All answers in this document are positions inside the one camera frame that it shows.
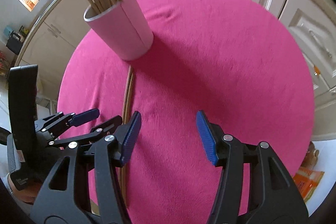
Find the wooden chopstick two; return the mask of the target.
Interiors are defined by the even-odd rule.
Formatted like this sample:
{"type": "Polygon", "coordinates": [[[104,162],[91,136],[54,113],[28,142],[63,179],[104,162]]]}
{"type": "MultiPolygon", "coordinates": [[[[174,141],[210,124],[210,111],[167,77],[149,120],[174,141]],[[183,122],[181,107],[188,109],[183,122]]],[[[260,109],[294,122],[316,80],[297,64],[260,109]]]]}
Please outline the wooden chopstick two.
{"type": "Polygon", "coordinates": [[[131,101],[132,101],[132,96],[133,96],[133,83],[134,83],[134,72],[133,72],[131,89],[130,89],[130,93],[129,93],[129,95],[130,95],[130,99],[129,99],[129,103],[130,103],[130,105],[129,105],[130,106],[130,108],[129,108],[129,110],[130,110],[130,112],[129,112],[129,120],[130,120],[130,117],[131,117],[131,101]]]}

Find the wooden chopstick one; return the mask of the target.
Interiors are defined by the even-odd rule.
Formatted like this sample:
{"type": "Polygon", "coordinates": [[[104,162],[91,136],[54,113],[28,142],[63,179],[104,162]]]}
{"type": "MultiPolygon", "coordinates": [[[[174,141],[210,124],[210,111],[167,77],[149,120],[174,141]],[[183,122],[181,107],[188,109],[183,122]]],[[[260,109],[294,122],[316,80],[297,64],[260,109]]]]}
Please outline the wooden chopstick one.
{"type": "MultiPolygon", "coordinates": [[[[123,106],[122,106],[122,120],[123,124],[126,124],[129,120],[129,108],[130,108],[130,89],[132,84],[132,78],[133,78],[133,68],[130,66],[128,73],[127,73],[127,81],[126,81],[126,87],[125,87],[125,94],[123,97],[123,106]]],[[[120,182],[121,182],[121,191],[123,200],[126,201],[126,166],[124,165],[120,170],[120,182]]]]}

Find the orange packet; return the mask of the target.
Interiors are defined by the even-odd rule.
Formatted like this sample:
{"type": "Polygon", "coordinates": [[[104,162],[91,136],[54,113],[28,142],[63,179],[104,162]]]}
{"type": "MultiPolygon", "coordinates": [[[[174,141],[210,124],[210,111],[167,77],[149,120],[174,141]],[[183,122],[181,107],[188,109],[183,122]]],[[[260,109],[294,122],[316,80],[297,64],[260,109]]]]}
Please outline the orange packet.
{"type": "Polygon", "coordinates": [[[324,174],[323,171],[310,170],[302,166],[299,167],[293,176],[293,181],[304,202],[307,202],[311,198],[324,174]]]}

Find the black chair back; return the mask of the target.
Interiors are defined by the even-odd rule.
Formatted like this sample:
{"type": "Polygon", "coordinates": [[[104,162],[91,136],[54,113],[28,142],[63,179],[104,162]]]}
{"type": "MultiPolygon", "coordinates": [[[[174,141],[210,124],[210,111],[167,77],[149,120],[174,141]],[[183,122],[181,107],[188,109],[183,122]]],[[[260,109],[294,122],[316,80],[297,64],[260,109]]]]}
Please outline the black chair back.
{"type": "Polygon", "coordinates": [[[17,188],[23,188],[32,178],[31,164],[37,154],[35,117],[37,114],[37,65],[26,65],[10,69],[8,78],[8,107],[11,135],[15,144],[15,168],[10,172],[17,188]]]}

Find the black electric kettle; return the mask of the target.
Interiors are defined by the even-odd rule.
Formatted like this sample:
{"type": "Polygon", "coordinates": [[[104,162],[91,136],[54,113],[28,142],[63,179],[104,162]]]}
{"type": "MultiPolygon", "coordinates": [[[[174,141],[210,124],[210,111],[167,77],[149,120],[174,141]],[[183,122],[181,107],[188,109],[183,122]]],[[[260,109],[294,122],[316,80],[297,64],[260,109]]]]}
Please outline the black electric kettle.
{"type": "Polygon", "coordinates": [[[6,43],[6,47],[13,52],[15,55],[19,55],[21,49],[22,49],[22,45],[23,43],[21,42],[21,37],[19,34],[17,34],[16,32],[12,31],[7,43],[6,43]]]}

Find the white paper cup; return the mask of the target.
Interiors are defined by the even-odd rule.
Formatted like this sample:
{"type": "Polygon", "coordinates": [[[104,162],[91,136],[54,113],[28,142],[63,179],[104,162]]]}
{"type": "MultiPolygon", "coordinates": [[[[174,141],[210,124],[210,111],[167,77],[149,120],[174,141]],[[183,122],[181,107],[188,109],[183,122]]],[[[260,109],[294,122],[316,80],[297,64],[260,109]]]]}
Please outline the white paper cup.
{"type": "Polygon", "coordinates": [[[89,6],[84,12],[84,20],[125,61],[143,56],[154,41],[137,0],[121,0],[100,14],[89,6]]]}

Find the pink round tablecloth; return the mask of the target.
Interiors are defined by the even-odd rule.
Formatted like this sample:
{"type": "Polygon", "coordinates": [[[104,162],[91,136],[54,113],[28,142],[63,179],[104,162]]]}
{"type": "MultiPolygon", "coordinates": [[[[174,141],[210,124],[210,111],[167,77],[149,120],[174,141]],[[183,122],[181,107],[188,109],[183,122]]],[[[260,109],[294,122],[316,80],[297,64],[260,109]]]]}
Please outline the pink round tablecloth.
{"type": "Polygon", "coordinates": [[[127,73],[142,126],[127,171],[133,223],[206,223],[221,169],[206,158],[196,124],[210,122],[243,143],[268,142],[290,174],[299,169],[314,124],[309,69],[294,38],[251,0],[137,0],[154,35],[126,63],[94,31],[74,51],[58,110],[122,111],[127,73]]]}

